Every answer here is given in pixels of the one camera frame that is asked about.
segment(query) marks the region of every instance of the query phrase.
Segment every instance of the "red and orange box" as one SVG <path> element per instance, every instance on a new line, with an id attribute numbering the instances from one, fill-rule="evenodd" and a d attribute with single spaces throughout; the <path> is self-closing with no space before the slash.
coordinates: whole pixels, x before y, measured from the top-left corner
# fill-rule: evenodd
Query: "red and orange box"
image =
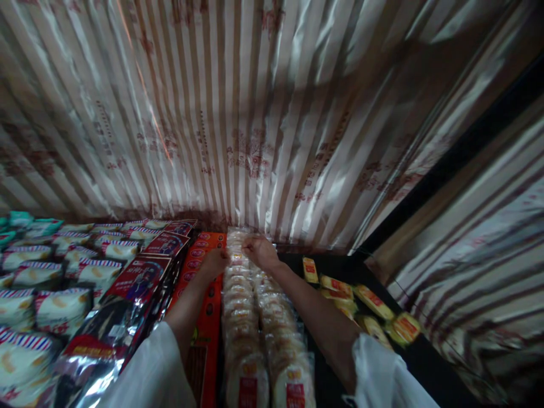
<path id="1" fill-rule="evenodd" d="M 224 248 L 226 234 L 202 232 L 187 251 L 183 268 L 177 282 L 168 312 L 187 287 L 207 252 L 214 248 Z M 223 276 L 216 278 L 210 284 L 202 309 L 198 315 L 197 326 L 194 329 L 189 356 L 185 363 L 185 373 L 193 390 L 197 406 L 212 408 L 216 406 L 217 358 L 219 351 L 219 325 L 221 321 L 221 289 Z"/>

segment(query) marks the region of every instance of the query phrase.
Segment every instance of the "hand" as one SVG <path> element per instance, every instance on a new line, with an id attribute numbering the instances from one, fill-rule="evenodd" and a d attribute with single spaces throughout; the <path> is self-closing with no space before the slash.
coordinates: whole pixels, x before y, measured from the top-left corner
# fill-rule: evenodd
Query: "hand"
<path id="1" fill-rule="evenodd" d="M 281 264 L 276 249 L 263 236 L 246 238 L 242 244 L 242 253 L 265 272 Z"/>
<path id="2" fill-rule="evenodd" d="M 211 282 L 225 271 L 228 264 L 229 256 L 227 251 L 224 249 L 212 249 L 204 257 L 198 275 L 204 275 L 206 280 Z"/>

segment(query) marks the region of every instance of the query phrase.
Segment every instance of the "striped curtain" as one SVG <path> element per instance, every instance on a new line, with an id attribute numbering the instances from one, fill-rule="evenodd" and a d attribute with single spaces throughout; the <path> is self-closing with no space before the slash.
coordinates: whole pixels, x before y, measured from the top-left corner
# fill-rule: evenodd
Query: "striped curtain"
<path id="1" fill-rule="evenodd" d="M 348 252 L 539 52 L 539 7 L 3 0 L 0 210 Z"/>
<path id="2" fill-rule="evenodd" d="M 544 96 L 414 216 L 426 228 L 403 226 L 375 254 L 389 292 L 485 402 L 523 403 L 544 375 L 542 134 Z"/>

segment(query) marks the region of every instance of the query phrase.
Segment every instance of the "forearm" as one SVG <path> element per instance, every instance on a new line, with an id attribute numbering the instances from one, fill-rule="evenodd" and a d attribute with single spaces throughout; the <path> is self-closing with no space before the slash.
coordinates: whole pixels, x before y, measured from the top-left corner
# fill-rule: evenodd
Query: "forearm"
<path id="1" fill-rule="evenodd" d="M 357 378 L 351 349 L 361 329 L 285 263 L 279 263 L 266 272 L 291 299 L 327 363 L 346 390 L 355 393 Z"/>
<path id="2" fill-rule="evenodd" d="M 202 274 L 196 274 L 164 319 L 176 337 L 184 364 L 208 285 L 209 282 Z"/>

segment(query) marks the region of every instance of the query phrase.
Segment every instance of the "black table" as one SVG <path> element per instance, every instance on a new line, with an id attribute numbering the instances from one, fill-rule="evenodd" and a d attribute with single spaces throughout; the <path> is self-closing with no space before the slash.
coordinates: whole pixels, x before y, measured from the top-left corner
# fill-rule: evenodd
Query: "black table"
<path id="1" fill-rule="evenodd" d="M 300 276 L 304 276 L 302 255 L 279 254 L 280 259 L 288 264 Z M 393 297 L 378 282 L 372 272 L 364 265 L 353 267 L 353 262 L 346 256 L 312 255 L 318 274 L 325 274 L 349 284 L 363 284 L 372 290 L 395 314 L 402 308 Z M 359 311 L 365 315 L 374 316 L 372 311 L 357 300 Z M 308 348 L 315 353 L 315 382 L 316 402 L 318 407 L 345 406 L 342 395 L 346 391 L 332 369 L 327 365 L 323 354 L 317 348 L 312 336 L 307 332 Z M 416 341 L 402 349 L 393 341 L 391 344 L 397 354 L 406 362 L 408 370 L 427 390 L 441 407 L 472 407 L 480 406 L 475 397 L 457 376 L 453 368 L 433 348 L 429 341 L 420 335 Z"/>

